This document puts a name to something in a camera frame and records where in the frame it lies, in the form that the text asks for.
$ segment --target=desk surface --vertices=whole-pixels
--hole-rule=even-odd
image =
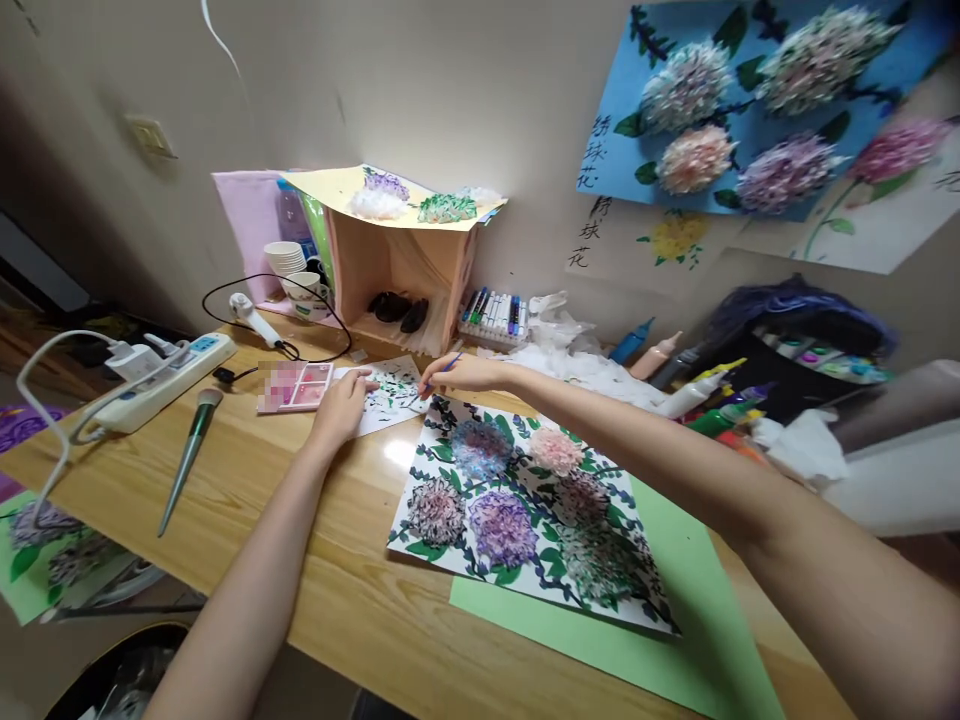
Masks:
[[[304,357],[342,347],[342,331],[271,316]],[[279,359],[251,333],[227,327],[241,370]],[[356,343],[367,362],[396,348]],[[425,367],[428,358],[419,358]],[[337,365],[352,365],[342,358]],[[51,495],[57,506],[204,593],[211,593],[256,523],[310,414],[257,417],[262,379],[234,385],[207,433],[169,529],[157,524],[170,493],[190,420],[206,378],[138,432],[75,448]],[[533,415],[501,393],[452,393],[470,402]],[[319,662],[420,718],[697,717],[685,708],[487,623],[448,603],[452,576],[388,561],[387,534],[421,423],[410,420],[348,444],[320,499],[289,641]],[[0,457],[0,469],[39,490],[59,455],[43,432]],[[830,681],[716,535],[760,654],[788,717],[850,717]]]

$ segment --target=makeup brush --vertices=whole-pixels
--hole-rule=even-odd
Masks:
[[[170,491],[170,499],[167,500],[167,508],[163,511],[163,519],[160,521],[160,529],[157,531],[157,537],[163,537],[167,530],[167,523],[170,522],[170,516],[173,514],[173,508],[177,504],[183,485],[187,481],[187,475],[190,474],[190,468],[193,467],[193,461],[200,452],[200,444],[203,442],[203,436],[207,434],[207,428],[213,420],[213,411],[223,400],[223,393],[213,388],[201,390],[197,396],[197,412],[193,416],[193,424],[190,426],[190,434],[187,435],[187,445],[183,448],[183,457],[180,458],[180,467],[177,468],[177,477],[173,481],[173,489]]]

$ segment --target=wall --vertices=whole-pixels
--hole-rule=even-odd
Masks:
[[[889,277],[728,250],[682,302],[563,271],[582,219],[574,179],[629,2],[213,0],[210,13],[249,90],[207,33],[199,0],[36,0],[35,38],[0,7],[0,87],[69,168],[152,282],[128,304],[209,328],[206,288],[240,274],[209,173],[367,161],[437,189],[512,200],[481,237],[476,282],[570,292],[570,310],[614,339],[657,315],[654,337],[690,327],[734,286],[802,270],[903,331],[896,365],[960,353],[948,270],[957,219]],[[159,119],[181,159],[145,163],[118,116]]]

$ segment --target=paint palette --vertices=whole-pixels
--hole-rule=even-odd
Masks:
[[[271,363],[257,398],[257,412],[273,414],[316,410],[333,380],[332,363],[284,360]]]

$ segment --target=stack of paper cups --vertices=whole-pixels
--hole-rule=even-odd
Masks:
[[[288,275],[301,272],[307,269],[307,259],[303,256],[303,248],[300,243],[294,242],[275,242],[269,243],[263,248],[267,256],[267,262],[277,275],[287,277]]]

